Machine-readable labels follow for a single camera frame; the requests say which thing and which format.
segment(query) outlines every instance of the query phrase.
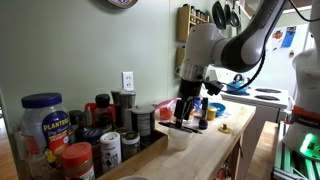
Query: kitchen counter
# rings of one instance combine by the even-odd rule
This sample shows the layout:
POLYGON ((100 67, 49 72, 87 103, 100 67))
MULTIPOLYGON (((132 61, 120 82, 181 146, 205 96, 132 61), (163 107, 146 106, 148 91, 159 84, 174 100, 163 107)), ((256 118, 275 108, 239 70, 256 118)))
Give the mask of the kitchen counter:
MULTIPOLYGON (((208 129, 203 134, 194 134, 191 144, 184 151, 168 146, 156 158, 136 171, 135 175, 157 179, 214 179, 221 165, 232 153, 232 174, 236 177, 239 149, 236 146, 245 128, 255 114, 255 107, 228 101, 222 101, 227 107, 228 117, 209 121, 208 129), (223 134, 218 128, 226 123, 233 131, 223 134)), ((156 129, 166 133, 168 128, 158 125, 156 129)))

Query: cable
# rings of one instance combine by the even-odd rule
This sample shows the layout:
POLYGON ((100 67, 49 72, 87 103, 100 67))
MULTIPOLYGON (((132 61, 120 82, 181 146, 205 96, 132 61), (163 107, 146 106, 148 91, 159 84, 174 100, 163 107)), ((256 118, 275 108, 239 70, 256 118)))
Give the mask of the cable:
POLYGON ((294 10, 296 10, 296 12, 298 13, 298 15, 300 16, 301 19, 307 21, 307 22, 315 22, 315 21, 319 21, 320 18, 317 19, 306 19, 305 17, 303 17, 303 15, 299 12, 297 6, 293 3, 292 0, 289 0, 290 4, 293 6, 294 10))
POLYGON ((265 59, 266 59, 266 50, 265 50, 265 48, 264 48, 264 51, 263 51, 263 54, 262 54, 262 59, 261 59, 260 65, 259 65, 256 73, 252 76, 251 79, 249 79, 249 81, 248 81, 247 83, 245 83, 244 85, 240 86, 238 89, 235 89, 235 87, 230 86, 229 84, 226 84, 226 83, 222 83, 222 82, 219 82, 219 83, 234 88, 235 90, 232 91, 232 92, 237 92, 237 91, 245 88, 246 86, 248 86, 249 84, 251 84, 251 83, 256 79, 256 77, 259 75, 259 73, 260 73, 260 71, 261 71, 261 69, 262 69, 262 66, 263 66, 263 64, 264 64, 264 60, 265 60, 265 59))

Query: planters jar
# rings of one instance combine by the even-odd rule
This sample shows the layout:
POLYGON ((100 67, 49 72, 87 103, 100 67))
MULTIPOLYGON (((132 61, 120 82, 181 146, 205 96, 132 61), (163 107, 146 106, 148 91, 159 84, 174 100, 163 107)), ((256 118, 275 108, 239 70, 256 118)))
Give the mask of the planters jar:
POLYGON ((33 179, 61 179, 61 154, 69 146, 69 119, 59 93, 22 98, 25 112, 22 135, 28 145, 28 163, 33 179))

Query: orange lid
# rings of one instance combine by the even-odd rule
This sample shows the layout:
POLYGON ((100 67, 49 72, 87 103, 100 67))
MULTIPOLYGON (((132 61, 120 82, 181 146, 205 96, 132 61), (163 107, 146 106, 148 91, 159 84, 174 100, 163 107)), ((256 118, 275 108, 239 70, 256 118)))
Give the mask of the orange lid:
POLYGON ((84 163, 92 157, 91 144, 81 142, 73 144, 62 153, 62 163, 66 167, 84 163))

